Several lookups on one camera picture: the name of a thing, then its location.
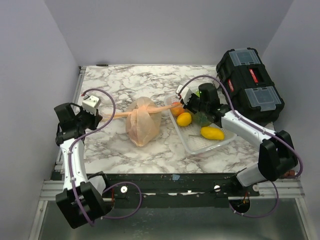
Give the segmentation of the orange banana-print plastic bag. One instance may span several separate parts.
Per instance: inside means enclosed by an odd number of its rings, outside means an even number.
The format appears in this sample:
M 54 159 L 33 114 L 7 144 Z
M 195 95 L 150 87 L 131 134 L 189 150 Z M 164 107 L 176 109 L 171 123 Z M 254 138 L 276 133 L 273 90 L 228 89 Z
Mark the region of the orange banana-print plastic bag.
M 132 102 L 125 112 L 118 112 L 113 118 L 125 117 L 125 132 L 136 146 L 143 147 L 159 134 L 162 112 L 181 106 L 179 102 L 157 106 L 150 98 L 142 96 Z

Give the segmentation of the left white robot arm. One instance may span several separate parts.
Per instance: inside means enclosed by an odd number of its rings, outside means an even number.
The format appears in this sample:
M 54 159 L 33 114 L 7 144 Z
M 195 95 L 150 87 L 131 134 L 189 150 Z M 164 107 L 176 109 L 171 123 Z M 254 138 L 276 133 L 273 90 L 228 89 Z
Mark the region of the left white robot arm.
M 85 137 L 87 130 L 96 131 L 103 119 L 99 114 L 100 101 L 87 100 L 76 104 L 67 102 L 54 108 L 59 120 L 55 142 L 59 146 L 64 165 L 62 192 L 55 196 L 55 202 L 69 223 L 76 229 L 94 221 L 111 210 L 104 202 L 111 191 L 111 185 L 103 172 L 86 174 L 84 163 Z

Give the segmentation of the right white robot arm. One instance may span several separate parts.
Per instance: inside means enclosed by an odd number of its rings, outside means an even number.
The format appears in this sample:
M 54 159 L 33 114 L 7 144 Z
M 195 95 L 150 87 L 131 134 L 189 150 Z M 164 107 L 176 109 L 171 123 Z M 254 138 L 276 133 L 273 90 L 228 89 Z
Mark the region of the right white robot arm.
M 217 126 L 229 130 L 258 148 L 258 162 L 235 175 L 230 191 L 241 196 L 248 186 L 261 181 L 276 181 L 298 165 L 291 136 L 284 130 L 275 132 L 247 119 L 228 104 L 221 104 L 216 87 L 203 83 L 199 94 L 186 86 L 179 86 L 176 95 L 185 109 L 203 113 Z

